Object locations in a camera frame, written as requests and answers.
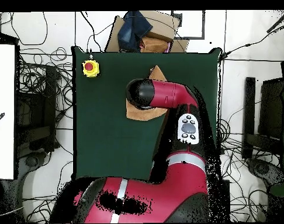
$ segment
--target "red robot link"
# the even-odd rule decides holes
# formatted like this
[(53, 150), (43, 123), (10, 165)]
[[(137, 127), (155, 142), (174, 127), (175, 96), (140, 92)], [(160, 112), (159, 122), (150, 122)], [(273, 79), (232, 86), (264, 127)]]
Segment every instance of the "red robot link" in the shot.
[[(150, 179), (106, 177), (93, 181), (77, 199), (73, 223), (208, 222), (206, 160), (195, 96), (178, 83), (135, 79), (127, 85), (126, 97), (138, 109), (168, 109), (157, 139)], [(115, 196), (115, 209), (101, 206), (103, 192)], [(131, 198), (150, 210), (122, 211)]]

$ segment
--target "cardboard box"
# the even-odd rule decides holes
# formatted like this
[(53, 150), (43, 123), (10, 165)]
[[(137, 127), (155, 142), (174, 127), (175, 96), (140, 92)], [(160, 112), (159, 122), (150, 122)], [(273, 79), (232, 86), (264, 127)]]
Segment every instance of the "cardboard box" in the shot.
[[(172, 16), (159, 13), (153, 10), (141, 10), (141, 14), (147, 18), (150, 25), (153, 26), (151, 31), (147, 33), (147, 37), (156, 38), (164, 40), (166, 42), (172, 42), (170, 53), (183, 53), (188, 45), (188, 40), (174, 40), (174, 29), (177, 30), (179, 25), (179, 20), (177, 18), (172, 18)], [(105, 48), (105, 52), (113, 53), (119, 52), (118, 44), (118, 32), (122, 28), (124, 20), (119, 16), (115, 17), (115, 22), (113, 24), (109, 41)]]

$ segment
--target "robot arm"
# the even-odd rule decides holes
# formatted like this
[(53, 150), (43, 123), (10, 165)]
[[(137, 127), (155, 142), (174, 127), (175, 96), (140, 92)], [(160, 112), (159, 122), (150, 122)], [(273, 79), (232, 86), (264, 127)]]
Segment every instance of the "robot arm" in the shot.
[(126, 97), (132, 105), (140, 109), (148, 106), (175, 109), (180, 104), (198, 107), (191, 90), (185, 85), (173, 82), (134, 79), (127, 85)]

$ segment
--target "wire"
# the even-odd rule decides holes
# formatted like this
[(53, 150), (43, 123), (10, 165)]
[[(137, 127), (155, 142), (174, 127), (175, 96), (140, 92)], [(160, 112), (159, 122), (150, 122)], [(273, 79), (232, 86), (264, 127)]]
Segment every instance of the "wire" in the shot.
[(68, 152), (69, 154), (71, 154), (71, 155), (74, 155), (73, 153), (71, 153), (71, 152), (69, 152), (68, 150), (66, 150), (61, 144), (60, 144), (60, 146), (61, 146), (61, 148), (63, 148), (66, 152)]
[[(100, 31), (99, 33), (94, 34), (94, 36), (99, 35), (100, 33), (102, 33), (103, 31), (105, 31), (108, 27), (110, 27), (110, 26), (113, 25), (113, 24), (114, 24), (114, 22), (111, 23), (110, 25), (108, 25), (107, 27), (105, 27), (105, 28), (104, 28), (102, 31)], [(87, 41), (87, 48), (86, 48), (87, 51), (88, 51), (88, 44), (89, 44), (89, 41), (90, 41), (90, 39), (91, 39), (92, 36), (93, 36), (93, 34), (89, 36), (89, 39), (88, 39), (88, 41)]]
[[(253, 193), (257, 192), (257, 191), (259, 191), (259, 192), (261, 192), (261, 193), (264, 193), (264, 194), (266, 194), (267, 196), (271, 196), (271, 194), (267, 193), (266, 191), (263, 191), (263, 190), (260, 190), (260, 189), (254, 190), (254, 191), (252, 191), (252, 192), (249, 194), (249, 197), (248, 197), (248, 204), (249, 204), (249, 205), (251, 205), (251, 203), (250, 203), (250, 197), (251, 197), (251, 195), (252, 195)], [(259, 220), (257, 220), (257, 219), (254, 217), (253, 212), (252, 212), (252, 207), (251, 207), (251, 206), (249, 207), (249, 210), (250, 210), (250, 214), (251, 214), (251, 216), (253, 217), (254, 221), (259, 222)]]
[(95, 40), (95, 32), (94, 32), (93, 26), (91, 25), (91, 23), (89, 22), (89, 20), (84, 16), (84, 14), (83, 14), (82, 11), (81, 11), (81, 14), (82, 14), (82, 16), (84, 17), (84, 19), (86, 20), (86, 22), (91, 26), (92, 31), (93, 31), (93, 40), (94, 40), (94, 42), (98, 45), (99, 50), (100, 50), (101, 53), (102, 53), (103, 51), (102, 51), (102, 49), (101, 49), (101, 46), (100, 46), (100, 45), (97, 43), (97, 41)]
[(23, 209), (23, 208), (24, 208), (24, 206), (22, 206), (22, 207), (20, 207), (20, 208), (18, 208), (18, 209), (14, 209), (14, 210), (12, 210), (12, 211), (9, 211), (9, 212), (7, 212), (7, 213), (4, 213), (4, 214), (2, 214), (2, 215), (0, 215), (0, 216), (9, 215), (9, 214), (14, 213), (15, 211), (19, 211), (19, 210), (21, 210), (21, 209)]
[(10, 13), (10, 12), (9, 12), (9, 14), (10, 14), (10, 20), (9, 20), (9, 21), (7, 21), (7, 22), (4, 22), (4, 23), (0, 23), (0, 27), (1, 27), (2, 25), (6, 24), (6, 23), (11, 22), (11, 20), (12, 20), (12, 15), (11, 15), (11, 13)]
[(44, 21), (46, 22), (46, 36), (45, 36), (43, 42), (40, 43), (40, 44), (24, 44), (23, 41), (20, 39), (19, 35), (17, 34), (17, 32), (15, 31), (14, 27), (13, 27), (13, 17), (14, 17), (14, 12), (13, 12), (12, 17), (11, 17), (11, 27), (12, 27), (13, 31), (15, 32), (15, 34), (17, 35), (20, 43), (22, 43), (24, 46), (39, 46), (39, 45), (44, 44), (44, 42), (46, 42), (47, 32), (48, 32), (47, 20), (46, 20), (46, 16), (44, 15), (44, 12), (42, 12), (42, 14), (43, 14)]
[(241, 49), (241, 48), (243, 48), (243, 47), (249, 47), (249, 46), (258, 44), (258, 43), (262, 42), (263, 40), (265, 40), (270, 34), (276, 33), (277, 31), (280, 31), (280, 30), (282, 30), (282, 29), (284, 29), (284, 25), (281, 26), (281, 27), (278, 27), (277, 29), (275, 29), (275, 30), (273, 30), (273, 31), (271, 31), (270, 33), (268, 33), (264, 38), (262, 38), (262, 39), (261, 39), (260, 41), (258, 41), (258, 42), (254, 42), (254, 43), (250, 43), (250, 44), (245, 44), (245, 45), (242, 45), (242, 46), (240, 46), (240, 47), (238, 47), (238, 48), (236, 48), (236, 49), (234, 49), (234, 50), (232, 50), (232, 51), (225, 52), (225, 54), (226, 54), (225, 58), (226, 58), (229, 54), (231, 54), (233, 51), (237, 51), (238, 49)]
[(66, 164), (62, 167), (62, 169), (61, 169), (61, 172), (60, 172), (60, 179), (59, 179), (59, 183), (58, 183), (58, 186), (57, 186), (57, 195), (58, 195), (58, 193), (59, 193), (59, 185), (60, 185), (60, 183), (61, 183), (61, 177), (62, 177), (63, 168), (65, 168), (68, 164), (70, 164), (70, 163), (72, 163), (72, 162), (73, 162), (73, 161), (66, 163)]
[(48, 200), (48, 201), (52, 201), (53, 200), (53, 199), (41, 199), (41, 198), (48, 198), (48, 197), (56, 197), (56, 195), (41, 196), (41, 197), (34, 197), (34, 198), (23, 198), (23, 201), (34, 201), (34, 200)]
[[(86, 19), (86, 17), (84, 16), (84, 14), (83, 14), (82, 12), (81, 12), (81, 14), (82, 14), (82, 16), (85, 18), (85, 20), (88, 22), (88, 24), (92, 27), (92, 25), (91, 25), (91, 24), (89, 23), (89, 21)], [(128, 16), (128, 17), (126, 17), (126, 18), (135, 18), (135, 17), (146, 18), (146, 19), (154, 20), (154, 21), (156, 21), (156, 22), (160, 22), (160, 23), (162, 23), (162, 24), (164, 24), (164, 25), (170, 27), (171, 29), (173, 29), (175, 35), (177, 34), (178, 37), (181, 38), (181, 40), (183, 40), (183, 38), (182, 38), (182, 37), (178, 34), (178, 32), (174, 29), (174, 21), (173, 21), (173, 18), (174, 18), (174, 17), (172, 17), (173, 27), (169, 26), (168, 24), (166, 24), (166, 23), (164, 23), (164, 22), (162, 22), (162, 21), (160, 21), (160, 20), (155, 20), (155, 19), (153, 19), (153, 18), (144, 17), (144, 16)], [(110, 26), (113, 25), (113, 24), (114, 24), (114, 22), (111, 23), (110, 25), (106, 26), (102, 31), (100, 31), (100, 32), (97, 33), (97, 34), (94, 33), (94, 28), (92, 27), (93, 34), (89, 36), (89, 39), (88, 39), (88, 41), (87, 41), (86, 50), (88, 51), (88, 44), (89, 44), (90, 38), (91, 38), (92, 36), (93, 36), (93, 39), (94, 39), (94, 41), (95, 41), (95, 36), (96, 36), (96, 35), (99, 35), (100, 33), (102, 33), (103, 31), (105, 31), (108, 27), (110, 27)], [(183, 50), (184, 52), (186, 52), (185, 49), (183, 49), (182, 44), (181, 44), (178, 40), (177, 40), (177, 42), (178, 42), (178, 44), (181, 46), (182, 50)], [(99, 45), (96, 41), (95, 41), (95, 43), (99, 46), (99, 49), (100, 49), (100, 51), (102, 52), (100, 45)]]

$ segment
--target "white panel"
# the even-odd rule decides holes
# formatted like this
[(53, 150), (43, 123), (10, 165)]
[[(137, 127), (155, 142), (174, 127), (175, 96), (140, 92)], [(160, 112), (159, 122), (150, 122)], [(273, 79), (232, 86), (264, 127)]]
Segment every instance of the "white panel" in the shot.
[[(226, 51), (262, 40), (281, 16), (281, 10), (228, 10)], [(228, 58), (284, 60), (284, 29), (269, 35), (259, 44), (232, 52)]]
[(13, 179), (15, 46), (0, 44), (0, 179)]
[(202, 36), (202, 10), (175, 10), (174, 13), (182, 14), (182, 26), (178, 28), (181, 37)]

